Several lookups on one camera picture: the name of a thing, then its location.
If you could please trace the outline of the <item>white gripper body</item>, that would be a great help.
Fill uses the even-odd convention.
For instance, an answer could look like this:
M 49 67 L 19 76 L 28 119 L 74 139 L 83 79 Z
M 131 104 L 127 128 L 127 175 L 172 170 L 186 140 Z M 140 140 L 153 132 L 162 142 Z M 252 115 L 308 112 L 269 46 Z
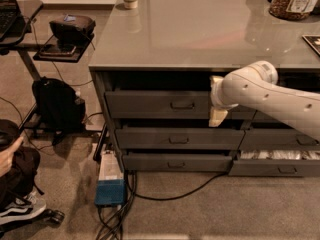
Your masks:
M 230 103 L 225 100 L 223 96 L 223 89 L 222 89 L 222 81 L 219 81 L 217 83 L 211 83 L 211 93 L 210 93 L 210 98 L 212 105 L 217 108 L 224 108 L 226 110 L 233 109 L 237 107 L 236 103 Z

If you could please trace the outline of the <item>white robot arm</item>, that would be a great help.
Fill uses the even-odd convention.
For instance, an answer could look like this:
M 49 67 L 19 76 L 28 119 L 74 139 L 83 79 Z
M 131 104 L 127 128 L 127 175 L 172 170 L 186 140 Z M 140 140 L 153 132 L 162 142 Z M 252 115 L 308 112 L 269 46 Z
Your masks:
M 211 76 L 209 126 L 217 127 L 238 105 L 264 114 L 320 140 L 320 95 L 277 85 L 278 73 L 267 61 L 258 61 L 224 77 Z

